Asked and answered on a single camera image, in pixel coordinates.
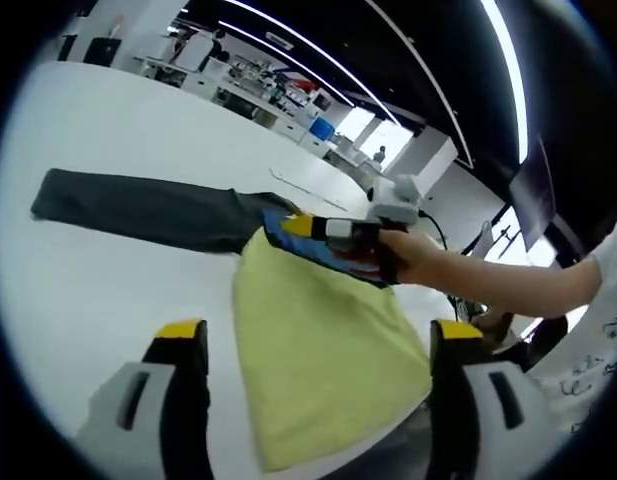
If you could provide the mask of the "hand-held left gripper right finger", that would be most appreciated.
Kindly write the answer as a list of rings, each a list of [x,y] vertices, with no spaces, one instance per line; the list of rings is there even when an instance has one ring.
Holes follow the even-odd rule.
[[[485,348],[467,323],[430,325],[428,479],[528,479],[549,458],[557,432],[541,388]]]

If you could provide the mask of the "person's right hand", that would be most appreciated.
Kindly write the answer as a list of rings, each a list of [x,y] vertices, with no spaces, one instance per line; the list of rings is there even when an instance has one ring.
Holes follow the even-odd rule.
[[[379,242],[396,258],[396,278],[401,284],[423,285],[425,267],[431,266],[442,250],[427,235],[410,235],[398,230],[380,230]]]

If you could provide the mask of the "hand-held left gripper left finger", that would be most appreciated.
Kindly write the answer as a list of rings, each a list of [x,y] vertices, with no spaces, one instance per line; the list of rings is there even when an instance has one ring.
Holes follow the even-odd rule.
[[[211,479],[207,323],[170,323],[92,395],[75,437],[107,479]]]

